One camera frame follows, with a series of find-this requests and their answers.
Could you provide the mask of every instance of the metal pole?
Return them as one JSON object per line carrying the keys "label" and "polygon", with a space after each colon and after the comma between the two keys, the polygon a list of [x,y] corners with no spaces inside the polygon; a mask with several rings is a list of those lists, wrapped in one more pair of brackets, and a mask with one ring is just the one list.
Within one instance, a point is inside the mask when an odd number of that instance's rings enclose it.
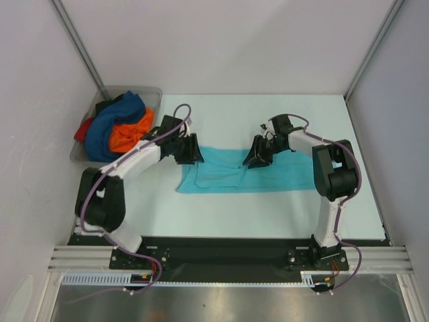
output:
{"label": "metal pole", "polygon": [[50,0],[50,2],[54,6],[55,12],[60,18],[60,21],[64,26],[66,33],[68,34],[74,47],[78,51],[79,56],[82,58],[86,69],[89,71],[89,74],[94,80],[94,83],[96,84],[97,88],[101,92],[101,95],[105,100],[109,100],[110,96],[106,91],[103,81],[101,80],[101,77],[98,74],[94,63],[92,62],[88,52],[86,51],[86,48],[82,43],[82,40],[80,39],[78,32],[76,31],[76,28],[74,27],[72,20],[70,19],[70,16],[67,14],[66,8],[62,4],[61,0]]}
{"label": "metal pole", "polygon": [[387,14],[386,18],[384,19],[384,22],[381,25],[373,43],[369,47],[369,50],[366,53],[362,64],[360,65],[355,76],[353,77],[353,80],[351,82],[351,85],[349,86],[349,89],[347,89],[347,92],[345,94],[346,104],[350,101],[350,98],[353,95],[353,93],[355,92],[357,85],[361,81],[365,71],[367,70],[369,64],[373,60],[373,58],[374,58],[375,54],[377,53],[380,45],[384,41],[387,33],[391,29],[393,22],[395,21],[397,15],[401,11],[405,2],[406,2],[406,0],[395,0],[395,3],[391,6],[390,11]]}

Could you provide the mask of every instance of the white table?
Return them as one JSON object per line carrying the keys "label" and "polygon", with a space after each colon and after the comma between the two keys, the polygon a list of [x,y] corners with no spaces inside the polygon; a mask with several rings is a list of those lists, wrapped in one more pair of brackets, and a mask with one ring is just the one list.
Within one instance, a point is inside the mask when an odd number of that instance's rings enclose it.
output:
{"label": "white table", "polygon": [[[346,208],[341,234],[351,239],[384,239],[345,102],[340,95],[164,95],[163,114],[181,103],[192,106],[191,130],[200,145],[249,149],[259,125],[280,113],[310,120],[309,130],[332,140],[351,141],[363,171],[359,195]],[[187,108],[178,117],[186,115]],[[294,125],[302,124],[293,119]],[[147,169],[125,191],[127,220],[146,236],[309,238],[320,204],[316,191],[184,195],[173,158]]]}

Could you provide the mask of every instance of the orange cloth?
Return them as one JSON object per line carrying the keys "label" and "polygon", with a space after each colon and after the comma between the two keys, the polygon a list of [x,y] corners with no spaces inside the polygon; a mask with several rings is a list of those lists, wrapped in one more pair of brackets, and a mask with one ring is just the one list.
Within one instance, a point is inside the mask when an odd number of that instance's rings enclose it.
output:
{"label": "orange cloth", "polygon": [[126,153],[130,151],[142,136],[150,131],[155,113],[146,107],[145,115],[136,124],[115,124],[109,138],[112,152]]}

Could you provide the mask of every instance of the blue cloth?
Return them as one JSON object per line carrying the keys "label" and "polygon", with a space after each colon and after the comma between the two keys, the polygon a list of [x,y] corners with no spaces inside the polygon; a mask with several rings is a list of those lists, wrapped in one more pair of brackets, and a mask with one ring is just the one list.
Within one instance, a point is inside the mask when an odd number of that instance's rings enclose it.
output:
{"label": "blue cloth", "polygon": [[312,159],[301,152],[276,154],[273,164],[248,169],[249,150],[200,147],[204,163],[182,166],[179,193],[269,193],[315,189]]}
{"label": "blue cloth", "polygon": [[138,94],[127,91],[123,99],[103,109],[91,123],[85,137],[85,151],[90,161],[112,162],[122,154],[109,149],[109,138],[115,124],[135,124],[146,113]]}

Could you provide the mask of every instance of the white wall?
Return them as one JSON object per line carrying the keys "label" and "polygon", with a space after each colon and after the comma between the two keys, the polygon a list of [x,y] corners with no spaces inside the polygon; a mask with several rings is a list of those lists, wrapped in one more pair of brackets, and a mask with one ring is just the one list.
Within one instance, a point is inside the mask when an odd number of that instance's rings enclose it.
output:
{"label": "white wall", "polygon": [[351,101],[393,241],[429,299],[429,1],[408,1]]}
{"label": "white wall", "polygon": [[34,311],[53,247],[71,230],[81,169],[68,155],[95,86],[48,0],[0,10],[1,316],[27,274]]}
{"label": "white wall", "polygon": [[393,0],[64,0],[106,85],[341,94]]}

